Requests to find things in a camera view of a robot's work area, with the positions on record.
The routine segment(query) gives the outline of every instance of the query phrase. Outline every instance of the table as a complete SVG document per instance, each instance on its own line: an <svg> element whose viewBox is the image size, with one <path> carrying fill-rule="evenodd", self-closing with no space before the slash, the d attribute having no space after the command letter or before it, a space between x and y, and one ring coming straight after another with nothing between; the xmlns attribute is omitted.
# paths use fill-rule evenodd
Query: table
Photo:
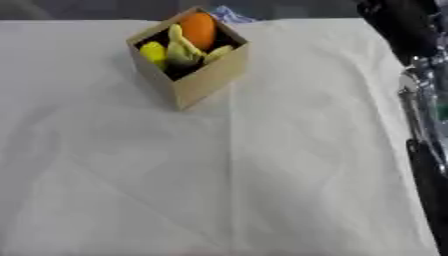
<svg viewBox="0 0 448 256"><path fill-rule="evenodd" d="M246 74L185 112L127 52L153 24L0 22L4 255L437 254L367 24L233 25Z"/></svg>

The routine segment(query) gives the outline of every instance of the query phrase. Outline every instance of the cardboard box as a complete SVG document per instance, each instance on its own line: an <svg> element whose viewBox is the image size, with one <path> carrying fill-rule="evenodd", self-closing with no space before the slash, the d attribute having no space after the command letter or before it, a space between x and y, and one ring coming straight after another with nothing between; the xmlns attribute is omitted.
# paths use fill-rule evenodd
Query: cardboard box
<svg viewBox="0 0 448 256"><path fill-rule="evenodd" d="M161 35L161 37L167 37L167 31L171 24L178 23L185 16L194 12L205 11L200 7L193 7L169 20L161 22L155 27L142 31L127 40L137 70L163 95L164 98L176 105L179 109L185 109L186 107L191 106L228 84L232 79L244 72L247 63L247 40L216 19L217 41L219 41L218 37L221 38L221 41L232 40L233 45L236 48L208 65L193 70L188 74L175 77L174 75L170 76L163 72L155 64L148 61L140 54L139 47L141 47L141 45L147 41L151 41L150 39L159 35Z"/></svg>

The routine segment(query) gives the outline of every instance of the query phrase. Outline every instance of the yellow lemon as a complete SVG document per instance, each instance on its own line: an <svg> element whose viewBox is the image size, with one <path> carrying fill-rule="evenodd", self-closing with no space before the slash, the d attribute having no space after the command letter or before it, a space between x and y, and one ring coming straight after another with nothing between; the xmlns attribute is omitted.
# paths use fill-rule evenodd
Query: yellow lemon
<svg viewBox="0 0 448 256"><path fill-rule="evenodd" d="M158 42L149 42L140 48L140 53L161 70L166 68L166 49Z"/></svg>

